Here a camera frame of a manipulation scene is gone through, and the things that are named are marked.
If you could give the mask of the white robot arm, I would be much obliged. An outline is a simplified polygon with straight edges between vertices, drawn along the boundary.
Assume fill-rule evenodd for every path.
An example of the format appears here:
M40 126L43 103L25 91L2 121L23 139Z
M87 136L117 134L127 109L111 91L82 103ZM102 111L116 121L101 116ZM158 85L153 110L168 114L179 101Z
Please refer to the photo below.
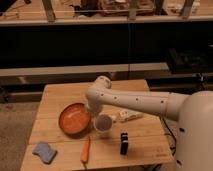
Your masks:
M99 76L85 93L87 110L99 114L112 105L160 116L178 123L175 171L213 171L213 91L123 91Z

